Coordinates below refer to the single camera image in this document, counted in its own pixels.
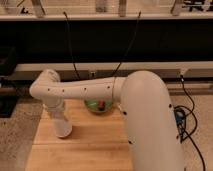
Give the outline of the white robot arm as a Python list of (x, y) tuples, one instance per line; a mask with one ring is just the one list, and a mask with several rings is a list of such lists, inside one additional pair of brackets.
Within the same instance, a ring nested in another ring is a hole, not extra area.
[(72, 132), (64, 116), (66, 99), (118, 102), (133, 171), (185, 171), (174, 107), (165, 83), (153, 72), (62, 82), (56, 71), (46, 69), (30, 86), (30, 95), (43, 102), (60, 138)]

